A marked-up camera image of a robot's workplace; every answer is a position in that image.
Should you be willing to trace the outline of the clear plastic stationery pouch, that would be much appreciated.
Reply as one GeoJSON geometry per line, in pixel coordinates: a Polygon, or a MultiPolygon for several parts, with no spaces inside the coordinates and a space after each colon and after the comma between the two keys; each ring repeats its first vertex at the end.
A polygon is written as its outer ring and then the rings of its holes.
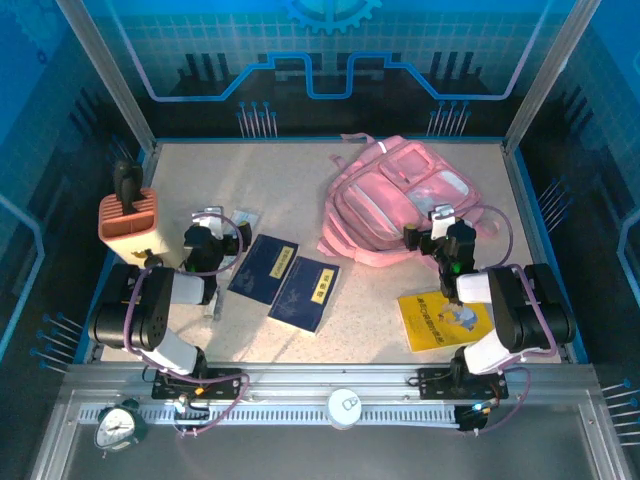
{"type": "Polygon", "coordinates": [[[230,217],[231,222],[237,227],[237,224],[240,222],[249,222],[251,224],[251,228],[252,228],[252,238],[251,239],[243,239],[244,241],[246,241],[248,244],[252,243],[252,240],[255,236],[254,234],[254,230],[255,227],[257,225],[257,221],[259,219],[259,215],[256,213],[252,213],[249,211],[243,211],[243,210],[235,210],[230,217]]]}

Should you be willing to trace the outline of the dark blue book yellow label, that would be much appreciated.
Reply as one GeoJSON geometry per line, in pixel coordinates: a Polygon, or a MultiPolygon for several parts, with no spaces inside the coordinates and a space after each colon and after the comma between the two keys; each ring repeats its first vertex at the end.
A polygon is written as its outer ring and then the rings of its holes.
{"type": "Polygon", "coordinates": [[[294,242],[259,234],[228,290],[271,305],[297,251],[298,245],[294,242]]]}
{"type": "Polygon", "coordinates": [[[298,256],[268,317],[315,335],[339,279],[338,265],[298,256]]]}

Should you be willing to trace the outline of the pink school backpack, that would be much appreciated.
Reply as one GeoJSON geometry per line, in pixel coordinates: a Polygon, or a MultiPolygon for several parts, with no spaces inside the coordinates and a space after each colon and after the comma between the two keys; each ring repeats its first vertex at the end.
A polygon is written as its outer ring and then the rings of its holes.
{"type": "Polygon", "coordinates": [[[387,267],[408,259],[437,268],[434,260],[406,249],[403,228],[429,230],[429,213],[441,205],[462,215],[477,233],[491,238],[497,223],[481,216],[481,195],[473,183],[425,144],[392,136],[376,140],[366,133],[344,134],[345,141],[364,140],[357,158],[331,160],[341,169],[330,184],[317,250],[370,267],[387,267]]]}

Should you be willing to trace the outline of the yellow picture book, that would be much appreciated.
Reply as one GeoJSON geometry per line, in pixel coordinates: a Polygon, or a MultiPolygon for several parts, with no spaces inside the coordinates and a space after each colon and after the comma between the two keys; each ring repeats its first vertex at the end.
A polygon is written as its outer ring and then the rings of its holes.
{"type": "Polygon", "coordinates": [[[397,303],[413,353],[468,345],[494,329],[483,304],[459,306],[440,292],[402,296],[397,303]]]}

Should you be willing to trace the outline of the orange cream knife block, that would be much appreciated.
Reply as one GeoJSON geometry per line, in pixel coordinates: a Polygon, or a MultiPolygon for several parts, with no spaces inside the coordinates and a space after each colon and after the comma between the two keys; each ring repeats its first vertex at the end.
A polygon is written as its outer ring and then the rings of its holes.
{"type": "Polygon", "coordinates": [[[178,226],[153,188],[142,188],[143,200],[135,201],[137,211],[125,215],[115,194],[99,205],[98,235],[125,263],[140,268],[151,256],[158,256],[164,266],[178,267],[184,258],[182,236],[178,226]]]}

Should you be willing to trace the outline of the white round button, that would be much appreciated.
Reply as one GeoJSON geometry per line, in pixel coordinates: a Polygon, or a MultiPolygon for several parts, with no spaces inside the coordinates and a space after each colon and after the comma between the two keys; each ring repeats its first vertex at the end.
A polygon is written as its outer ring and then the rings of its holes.
{"type": "Polygon", "coordinates": [[[327,400],[327,417],[330,424],[338,430],[355,426],[362,416],[362,403],[359,396],[350,389],[333,391],[327,400]]]}

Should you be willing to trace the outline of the green alarm clock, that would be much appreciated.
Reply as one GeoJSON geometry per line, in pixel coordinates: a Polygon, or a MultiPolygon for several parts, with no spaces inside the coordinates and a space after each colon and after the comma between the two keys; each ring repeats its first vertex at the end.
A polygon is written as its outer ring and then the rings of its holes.
{"type": "Polygon", "coordinates": [[[130,398],[102,409],[94,434],[94,445],[106,453],[117,453],[146,438],[148,426],[140,414],[140,404],[130,398]]]}

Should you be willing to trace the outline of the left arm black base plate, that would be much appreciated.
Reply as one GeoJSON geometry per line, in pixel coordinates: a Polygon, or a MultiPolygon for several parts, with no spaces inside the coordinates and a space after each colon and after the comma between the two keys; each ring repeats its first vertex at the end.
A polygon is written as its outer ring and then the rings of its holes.
{"type": "Polygon", "coordinates": [[[177,379],[167,373],[156,372],[152,382],[151,398],[154,400],[178,400],[185,395],[190,401],[194,400],[233,400],[242,386],[238,368],[211,368],[207,369],[205,379],[219,379],[232,376],[232,379],[214,384],[191,383],[177,379]]]}

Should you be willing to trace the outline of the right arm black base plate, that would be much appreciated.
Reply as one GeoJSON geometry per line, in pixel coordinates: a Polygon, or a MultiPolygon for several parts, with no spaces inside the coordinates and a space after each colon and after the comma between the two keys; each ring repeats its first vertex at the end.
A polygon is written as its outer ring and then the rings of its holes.
{"type": "Polygon", "coordinates": [[[503,375],[472,375],[464,373],[454,380],[448,368],[417,370],[418,388],[422,400],[485,401],[508,399],[509,391],[503,375]]]}

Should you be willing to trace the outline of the aluminium front frame rail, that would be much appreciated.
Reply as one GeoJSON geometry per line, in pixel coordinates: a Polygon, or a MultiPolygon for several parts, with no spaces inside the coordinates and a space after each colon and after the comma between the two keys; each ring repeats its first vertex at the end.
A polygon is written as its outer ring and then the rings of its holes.
{"type": "MultiPolygon", "coordinates": [[[[418,389],[407,379],[417,364],[266,364],[245,363],[250,384],[244,399],[258,404],[323,404],[339,388],[354,391],[365,404],[417,404],[418,389]]],[[[531,379],[527,404],[577,405],[602,397],[595,370],[590,365],[528,364],[525,372],[506,375],[512,404],[531,379]]],[[[152,373],[142,376],[143,367],[133,362],[105,362],[73,365],[64,376],[58,394],[60,402],[101,402],[116,398],[151,397],[152,373]]]]}

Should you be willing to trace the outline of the aluminium frame post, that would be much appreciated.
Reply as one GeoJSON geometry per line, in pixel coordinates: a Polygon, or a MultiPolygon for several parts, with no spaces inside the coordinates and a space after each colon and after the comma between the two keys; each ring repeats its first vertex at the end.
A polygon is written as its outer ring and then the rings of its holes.
{"type": "Polygon", "coordinates": [[[156,138],[84,2],[82,0],[55,0],[55,2],[140,147],[147,155],[152,155],[156,150],[156,138]]]}
{"type": "Polygon", "coordinates": [[[506,157],[512,156],[519,147],[556,80],[566,67],[601,1],[575,0],[507,130],[502,148],[506,157]]]}

